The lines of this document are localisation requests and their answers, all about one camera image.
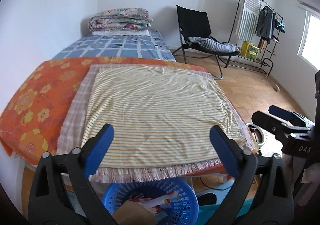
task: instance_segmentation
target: floral quilt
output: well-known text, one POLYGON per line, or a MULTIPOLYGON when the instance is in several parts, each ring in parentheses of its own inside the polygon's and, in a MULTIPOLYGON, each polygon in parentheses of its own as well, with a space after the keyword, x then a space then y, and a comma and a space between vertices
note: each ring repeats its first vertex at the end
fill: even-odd
POLYGON ((94 15, 89 21, 91 31, 106 30, 145 30, 151 27, 153 19, 149 12, 141 8, 112 9, 94 15))
POLYGON ((45 151, 56 154, 70 104, 92 64, 148 64, 206 72, 199 66, 131 57, 86 57, 42 63, 20 86, 0 117, 0 142, 36 165, 45 151))

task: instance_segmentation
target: orange floral blanket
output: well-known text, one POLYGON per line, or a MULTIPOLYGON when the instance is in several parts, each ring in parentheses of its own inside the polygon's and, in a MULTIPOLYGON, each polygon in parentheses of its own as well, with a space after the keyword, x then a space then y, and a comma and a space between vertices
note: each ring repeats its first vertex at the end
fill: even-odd
POLYGON ((92 64, 149 64, 201 72, 199 66, 146 58, 86 57, 42 63, 20 86, 0 117, 0 142, 36 165, 43 152, 57 150, 61 126, 92 64))

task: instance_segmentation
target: clothes rack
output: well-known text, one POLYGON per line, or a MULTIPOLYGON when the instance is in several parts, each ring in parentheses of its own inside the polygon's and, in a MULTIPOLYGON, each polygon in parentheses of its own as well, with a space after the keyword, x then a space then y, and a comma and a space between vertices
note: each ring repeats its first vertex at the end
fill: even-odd
MULTIPOLYGON (((262 0, 262 2, 263 2, 263 4, 265 4, 265 6, 268 6, 274 12, 274 14, 276 14, 281 19, 281 23, 282 23, 283 22, 283 17, 278 12, 276 12, 276 10, 273 9, 267 2, 265 2, 264 0, 262 0)), ((230 36, 229 36, 228 42, 230 42, 230 39, 231 39, 232 34, 233 34, 233 30, 234 30, 234 27, 235 27, 237 14, 238 14, 238 11, 239 11, 239 5, 240 5, 240 0, 238 0, 238 6, 237 6, 237 10, 236 10, 236 15, 235 15, 235 19, 233 21, 233 25, 232 25, 232 28, 231 28, 231 32, 230 32, 230 36)), ((277 39, 279 39, 280 31, 279 30, 276 30, 276 31, 277 31, 277 36, 276 35, 275 36, 277 37, 277 39)), ((272 56, 275 55, 274 51, 275 51, 277 42, 275 42, 274 47, 273 47, 273 49, 271 51, 268 49, 268 45, 269 44, 267 43, 266 46, 264 48, 262 48, 263 55, 262 55, 261 59, 257 58, 256 60, 252 60, 250 58, 246 58, 246 57, 243 57, 241 55, 237 55, 237 57, 240 57, 242 59, 251 61, 252 63, 256 63, 256 65, 253 65, 252 63, 244 63, 244 62, 231 60, 231 56, 228 57, 227 60, 226 59, 222 59, 220 57, 219 57, 219 59, 220 59, 220 61, 222 61, 225 64, 225 68, 227 68, 229 65, 231 65, 231 66, 235 66, 235 67, 239 67, 239 68, 249 69, 249 70, 256 71, 256 72, 263 72, 263 73, 267 74, 267 77, 268 77, 270 75, 272 69, 273 69, 273 61, 271 60, 271 58, 272 58, 272 56), (266 67, 270 68, 270 70, 268 72, 266 72, 264 69, 262 69, 263 66, 266 66, 266 67)))

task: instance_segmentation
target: striped towel on rack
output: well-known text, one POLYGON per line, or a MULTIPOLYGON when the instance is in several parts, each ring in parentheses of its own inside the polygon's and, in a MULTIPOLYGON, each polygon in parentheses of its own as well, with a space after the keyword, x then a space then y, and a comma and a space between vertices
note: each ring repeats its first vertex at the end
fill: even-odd
POLYGON ((240 0, 239 21, 236 36, 251 42, 255 33, 262 0, 240 0))

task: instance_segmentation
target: pillow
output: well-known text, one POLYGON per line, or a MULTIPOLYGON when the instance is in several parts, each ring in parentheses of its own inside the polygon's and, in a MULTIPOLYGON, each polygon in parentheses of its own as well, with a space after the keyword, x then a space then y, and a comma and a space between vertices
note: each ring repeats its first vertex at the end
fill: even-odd
POLYGON ((211 38, 189 37, 191 43, 198 43, 200 47, 208 52, 233 53, 239 52, 239 48, 231 43, 219 43, 211 38))
POLYGON ((134 30, 98 30, 92 32, 94 36, 150 36, 149 31, 134 31, 134 30))

